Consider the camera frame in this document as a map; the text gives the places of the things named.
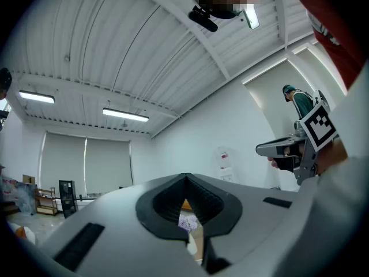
box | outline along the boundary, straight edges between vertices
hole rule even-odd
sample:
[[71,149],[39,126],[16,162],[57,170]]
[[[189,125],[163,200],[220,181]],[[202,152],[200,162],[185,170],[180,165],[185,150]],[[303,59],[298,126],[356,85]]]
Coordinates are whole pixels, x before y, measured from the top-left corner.
[[34,177],[30,177],[29,175],[23,175],[23,182],[26,184],[32,184],[34,185],[36,182],[36,179]]

window blind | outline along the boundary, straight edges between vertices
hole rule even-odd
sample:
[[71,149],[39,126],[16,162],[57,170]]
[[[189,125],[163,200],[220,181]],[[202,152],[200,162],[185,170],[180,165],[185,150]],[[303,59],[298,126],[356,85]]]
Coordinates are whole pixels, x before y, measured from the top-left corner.
[[87,194],[132,186],[129,143],[88,138],[85,178]]
[[41,161],[41,188],[55,187],[59,197],[59,180],[74,181],[76,196],[86,196],[84,184],[85,138],[47,133]]

cardboard box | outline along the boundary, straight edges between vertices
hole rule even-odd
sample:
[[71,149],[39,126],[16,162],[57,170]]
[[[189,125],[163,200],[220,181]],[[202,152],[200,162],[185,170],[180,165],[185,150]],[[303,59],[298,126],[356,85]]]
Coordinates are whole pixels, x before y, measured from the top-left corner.
[[36,182],[35,177],[30,177],[29,175],[23,175],[23,182],[26,184],[32,184],[34,185]]

white ceiling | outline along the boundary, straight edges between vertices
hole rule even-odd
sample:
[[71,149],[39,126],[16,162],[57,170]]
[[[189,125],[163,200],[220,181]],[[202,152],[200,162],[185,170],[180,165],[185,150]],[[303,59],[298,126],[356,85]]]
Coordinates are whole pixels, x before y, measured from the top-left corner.
[[[312,33],[298,0],[262,0],[260,27],[243,17],[214,21],[211,33],[187,18],[193,0],[37,0],[0,58],[27,120],[154,136],[247,68]],[[18,97],[54,95],[54,105]],[[147,123],[102,114],[147,115]]]

ceiling light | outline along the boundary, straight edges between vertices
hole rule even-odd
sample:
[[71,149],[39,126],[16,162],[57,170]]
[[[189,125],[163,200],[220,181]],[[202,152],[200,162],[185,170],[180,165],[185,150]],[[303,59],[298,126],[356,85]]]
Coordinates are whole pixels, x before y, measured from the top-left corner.
[[149,117],[145,117],[145,116],[141,116],[141,115],[137,115],[137,114],[126,113],[126,112],[117,111],[117,110],[112,110],[110,108],[103,108],[103,114],[113,116],[113,117],[132,119],[132,120],[136,120],[136,121],[142,121],[142,122],[149,121]]
[[244,6],[242,11],[250,29],[256,29],[259,26],[259,20],[256,15],[254,4],[246,4],[246,7]]
[[28,92],[24,90],[21,90],[19,92],[19,95],[24,99],[37,100],[39,102],[55,104],[55,99],[51,95],[42,95],[40,93]]

